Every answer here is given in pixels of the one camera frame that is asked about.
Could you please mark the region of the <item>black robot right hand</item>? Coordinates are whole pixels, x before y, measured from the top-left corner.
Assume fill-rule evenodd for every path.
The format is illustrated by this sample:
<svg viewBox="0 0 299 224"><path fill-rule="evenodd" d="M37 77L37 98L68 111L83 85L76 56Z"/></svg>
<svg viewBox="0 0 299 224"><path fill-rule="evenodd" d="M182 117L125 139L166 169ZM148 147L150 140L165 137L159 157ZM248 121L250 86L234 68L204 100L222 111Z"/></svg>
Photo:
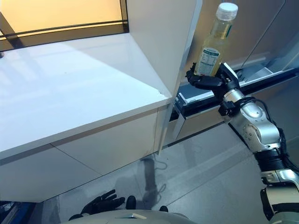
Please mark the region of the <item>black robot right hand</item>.
<svg viewBox="0 0 299 224"><path fill-rule="evenodd" d="M192 86L203 90L224 90L225 92L231 89L241 89L236 73L227 63L220 64L215 76L195 75L195 65L196 63L186 72L185 76Z"/></svg>

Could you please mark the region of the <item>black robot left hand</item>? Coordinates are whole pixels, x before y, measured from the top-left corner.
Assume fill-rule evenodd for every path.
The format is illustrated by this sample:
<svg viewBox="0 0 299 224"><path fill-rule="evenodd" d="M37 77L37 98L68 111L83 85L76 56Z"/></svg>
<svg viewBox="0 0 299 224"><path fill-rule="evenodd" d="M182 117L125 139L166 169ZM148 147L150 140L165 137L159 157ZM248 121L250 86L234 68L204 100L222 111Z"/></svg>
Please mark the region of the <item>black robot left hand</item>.
<svg viewBox="0 0 299 224"><path fill-rule="evenodd" d="M125 197L117 197L113 189L89 202L81 211L81 214L98 214L101 212L112 211L120 207L125 202Z"/></svg>

